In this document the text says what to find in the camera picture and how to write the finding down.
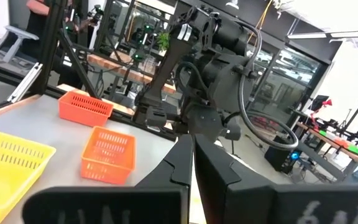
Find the silver aluminium profile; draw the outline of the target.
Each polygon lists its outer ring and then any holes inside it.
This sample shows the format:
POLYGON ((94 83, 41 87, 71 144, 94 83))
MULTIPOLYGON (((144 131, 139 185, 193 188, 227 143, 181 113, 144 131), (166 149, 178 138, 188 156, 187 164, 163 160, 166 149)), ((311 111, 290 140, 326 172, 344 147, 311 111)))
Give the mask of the silver aluminium profile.
POLYGON ((33 82, 37 79, 39 74, 42 71, 43 64, 37 62, 27 73, 24 79, 20 82, 17 88, 12 92, 12 94, 7 98, 7 101, 10 103, 16 103, 20 101, 23 96, 27 93, 29 88, 32 86, 33 82))

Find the cluttered wooden workbench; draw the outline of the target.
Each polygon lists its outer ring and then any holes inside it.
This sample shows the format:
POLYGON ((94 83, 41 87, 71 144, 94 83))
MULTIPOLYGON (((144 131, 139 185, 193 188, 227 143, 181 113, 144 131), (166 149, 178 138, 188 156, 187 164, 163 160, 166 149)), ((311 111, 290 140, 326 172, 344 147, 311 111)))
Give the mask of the cluttered wooden workbench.
POLYGON ((324 141, 325 143, 329 144, 333 148, 335 148, 339 152, 343 152, 348 157, 352 159, 352 162, 358 164, 358 154, 354 154, 348 148, 345 147, 344 140, 336 139, 329 139, 326 136, 320 134, 319 132, 315 131, 313 128, 308 127, 307 125, 297 122, 296 125, 300 128, 303 128, 306 132, 309 132, 315 136, 317 136, 320 140, 324 141))

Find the black computer tower blue light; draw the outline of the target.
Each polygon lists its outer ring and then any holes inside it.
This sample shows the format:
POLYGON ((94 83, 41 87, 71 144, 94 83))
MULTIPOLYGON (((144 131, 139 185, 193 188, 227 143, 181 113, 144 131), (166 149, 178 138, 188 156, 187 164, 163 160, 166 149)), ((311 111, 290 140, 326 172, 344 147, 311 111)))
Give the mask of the black computer tower blue light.
POLYGON ((283 151, 270 146, 264 158, 277 171, 289 174, 293 170, 294 163, 300 158, 301 151, 283 151))

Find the gray metal table leg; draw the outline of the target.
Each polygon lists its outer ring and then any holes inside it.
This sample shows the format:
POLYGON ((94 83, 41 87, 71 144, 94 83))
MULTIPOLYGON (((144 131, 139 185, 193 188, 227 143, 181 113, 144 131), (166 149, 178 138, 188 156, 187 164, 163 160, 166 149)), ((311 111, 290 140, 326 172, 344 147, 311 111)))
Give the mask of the gray metal table leg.
POLYGON ((314 160, 320 167, 330 173, 335 179, 336 182, 348 181, 352 173, 356 170, 358 162, 351 160, 350 163, 344 170, 340 170, 335 167, 332 163, 320 156, 314 149, 308 147, 306 144, 299 142, 297 149, 301 152, 304 152, 309 158, 314 160))

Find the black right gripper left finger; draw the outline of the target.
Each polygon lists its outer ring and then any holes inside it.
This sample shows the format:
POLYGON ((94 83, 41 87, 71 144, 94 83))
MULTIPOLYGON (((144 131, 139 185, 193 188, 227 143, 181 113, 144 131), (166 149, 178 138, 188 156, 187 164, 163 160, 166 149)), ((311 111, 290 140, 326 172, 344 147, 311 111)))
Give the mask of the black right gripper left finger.
POLYGON ((187 224, 193 138, 178 139, 134 187, 51 187, 27 199, 24 224, 187 224))

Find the wooden background workbench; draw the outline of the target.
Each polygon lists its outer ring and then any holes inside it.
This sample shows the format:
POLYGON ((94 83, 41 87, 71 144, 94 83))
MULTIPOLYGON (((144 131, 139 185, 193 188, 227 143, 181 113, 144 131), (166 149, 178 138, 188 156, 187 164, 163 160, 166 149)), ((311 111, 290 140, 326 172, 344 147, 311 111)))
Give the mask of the wooden background workbench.
MULTIPOLYGON (((108 70, 109 72, 117 72, 118 75, 121 77, 125 77, 125 74, 129 69, 128 65, 119 65, 118 63, 115 63, 108 59, 104 59, 95 54, 88 55, 88 61, 101 67, 102 70, 108 70)), ((141 72, 137 72, 133 69, 130 69, 127 79, 140 84, 146 84, 152 81, 152 77, 149 77, 141 72)), ((169 85, 166 83, 164 84, 162 90, 165 93, 174 94, 177 89, 174 85, 169 85)))

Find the red desk lamp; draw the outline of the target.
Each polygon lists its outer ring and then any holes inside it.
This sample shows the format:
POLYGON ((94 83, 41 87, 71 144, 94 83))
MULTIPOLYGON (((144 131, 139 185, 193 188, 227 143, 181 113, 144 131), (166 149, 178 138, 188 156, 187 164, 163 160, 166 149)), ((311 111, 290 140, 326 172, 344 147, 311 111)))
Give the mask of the red desk lamp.
POLYGON ((312 111, 312 113, 310 114, 310 117, 311 117, 311 120, 312 120, 312 123, 313 123, 313 126, 314 127, 318 127, 317 125, 317 122, 316 122, 316 118, 315 118, 315 115, 323 108, 327 107, 327 106, 332 106, 333 103, 332 103, 332 100, 329 99, 329 100, 326 100, 326 101, 314 101, 312 102, 311 104, 311 108, 310 110, 312 111))

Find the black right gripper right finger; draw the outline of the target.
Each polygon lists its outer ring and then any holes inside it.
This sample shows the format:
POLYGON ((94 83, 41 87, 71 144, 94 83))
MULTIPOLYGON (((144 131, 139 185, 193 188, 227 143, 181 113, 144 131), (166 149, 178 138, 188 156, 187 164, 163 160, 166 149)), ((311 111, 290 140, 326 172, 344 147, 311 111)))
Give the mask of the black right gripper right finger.
POLYGON ((195 135, 207 224, 358 224, 358 185, 276 184, 195 135))

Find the yellow plastic basket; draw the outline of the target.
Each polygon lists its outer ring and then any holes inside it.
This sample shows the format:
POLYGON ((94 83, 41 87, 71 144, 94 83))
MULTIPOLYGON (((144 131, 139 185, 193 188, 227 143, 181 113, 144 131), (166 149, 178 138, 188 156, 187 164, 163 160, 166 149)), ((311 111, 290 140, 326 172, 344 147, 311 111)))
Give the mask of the yellow plastic basket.
POLYGON ((0 223, 42 175, 52 146, 0 132, 0 223))

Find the person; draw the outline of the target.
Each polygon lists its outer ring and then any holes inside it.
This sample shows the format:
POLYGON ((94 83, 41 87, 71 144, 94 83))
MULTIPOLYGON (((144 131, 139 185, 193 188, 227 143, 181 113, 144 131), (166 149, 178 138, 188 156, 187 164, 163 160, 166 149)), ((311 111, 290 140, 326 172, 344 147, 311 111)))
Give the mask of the person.
MULTIPOLYGON (((36 35, 39 39, 25 39, 21 51, 35 59, 39 59, 42 53, 42 41, 46 28, 47 16, 51 6, 51 0, 27 0, 26 6, 30 11, 26 31, 36 35)), ((58 85, 66 84, 75 88, 82 87, 82 81, 73 67, 62 63, 63 49, 60 45, 53 57, 52 71, 58 73, 58 85)))

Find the long ceiling light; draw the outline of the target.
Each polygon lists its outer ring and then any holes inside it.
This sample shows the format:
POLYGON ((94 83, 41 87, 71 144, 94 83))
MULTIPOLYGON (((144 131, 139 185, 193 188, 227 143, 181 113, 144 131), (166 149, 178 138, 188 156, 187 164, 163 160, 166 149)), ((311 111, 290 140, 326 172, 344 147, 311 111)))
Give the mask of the long ceiling light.
POLYGON ((346 32, 312 32, 303 34, 290 34, 287 35, 288 39, 324 39, 324 38, 358 38, 358 31, 346 31, 346 32))

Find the gray stool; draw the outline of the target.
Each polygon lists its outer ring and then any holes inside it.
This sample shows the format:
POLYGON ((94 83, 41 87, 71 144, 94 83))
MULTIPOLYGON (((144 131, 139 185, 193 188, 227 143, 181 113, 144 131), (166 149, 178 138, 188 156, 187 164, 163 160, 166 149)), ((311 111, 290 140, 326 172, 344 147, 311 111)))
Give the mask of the gray stool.
POLYGON ((36 59, 21 52, 24 40, 38 41, 35 34, 14 26, 6 26, 5 34, 0 38, 0 59, 5 63, 24 67, 23 63, 34 64, 36 59))

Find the small green background plant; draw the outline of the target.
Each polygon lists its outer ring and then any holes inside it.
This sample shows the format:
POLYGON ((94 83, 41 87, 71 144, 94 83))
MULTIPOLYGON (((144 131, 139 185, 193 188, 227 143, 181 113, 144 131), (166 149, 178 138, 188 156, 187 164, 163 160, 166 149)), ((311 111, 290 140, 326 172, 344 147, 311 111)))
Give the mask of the small green background plant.
POLYGON ((169 48, 170 42, 170 34, 168 32, 161 32, 158 35, 157 43, 158 43, 158 50, 164 51, 169 48))

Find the orange plastic basket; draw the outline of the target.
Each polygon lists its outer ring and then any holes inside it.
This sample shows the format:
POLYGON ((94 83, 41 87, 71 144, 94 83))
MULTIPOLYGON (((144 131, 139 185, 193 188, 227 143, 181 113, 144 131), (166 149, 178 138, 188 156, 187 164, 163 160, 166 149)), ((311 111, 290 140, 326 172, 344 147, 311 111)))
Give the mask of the orange plastic basket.
POLYGON ((81 155, 81 177, 124 184, 134 168, 135 137, 95 126, 81 155))
POLYGON ((112 104, 74 91, 65 93, 58 100, 58 112, 61 119, 86 126, 104 126, 112 111, 112 104))

